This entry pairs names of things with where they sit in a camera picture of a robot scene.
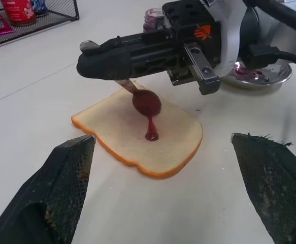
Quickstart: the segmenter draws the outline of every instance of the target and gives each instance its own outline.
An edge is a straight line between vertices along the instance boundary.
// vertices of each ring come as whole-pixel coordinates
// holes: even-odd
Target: can
[[[30,0],[1,0],[12,25],[25,26],[36,22]]]
[[[37,17],[44,16],[48,12],[45,0],[31,0],[31,5]]]

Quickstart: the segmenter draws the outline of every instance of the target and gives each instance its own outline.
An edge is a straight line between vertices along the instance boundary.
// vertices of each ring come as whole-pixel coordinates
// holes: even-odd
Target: screw
[[[209,67],[204,67],[203,69],[202,69],[202,72],[204,73],[204,74],[210,74],[211,73],[211,69],[209,68]]]
[[[200,53],[200,50],[196,47],[193,47],[191,50],[190,50],[191,53],[194,53],[194,54],[197,54],[197,53]]]

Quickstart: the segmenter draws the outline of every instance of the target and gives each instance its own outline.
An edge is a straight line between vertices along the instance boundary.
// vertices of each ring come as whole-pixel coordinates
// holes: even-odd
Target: orange logo
[[[202,40],[205,40],[207,38],[212,38],[210,36],[210,33],[211,33],[211,26],[210,25],[203,25],[203,26],[198,26],[196,29],[195,29],[195,33],[194,35],[197,37],[197,38],[202,38]]]

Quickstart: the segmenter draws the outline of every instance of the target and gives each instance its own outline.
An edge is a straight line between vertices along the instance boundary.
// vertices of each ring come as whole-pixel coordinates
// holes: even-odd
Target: bread slice
[[[167,99],[160,100],[161,113],[153,118],[157,141],[145,139],[148,119],[136,111],[132,94],[125,89],[72,116],[72,123],[86,134],[95,134],[105,150],[125,165],[153,178],[171,177],[195,155],[203,130],[189,113]]]

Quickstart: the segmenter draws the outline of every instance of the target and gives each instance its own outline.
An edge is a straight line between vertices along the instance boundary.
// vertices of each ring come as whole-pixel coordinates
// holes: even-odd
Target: black cable
[[[280,51],[275,54],[275,57],[283,60],[288,60],[296,64],[296,55],[293,53]]]

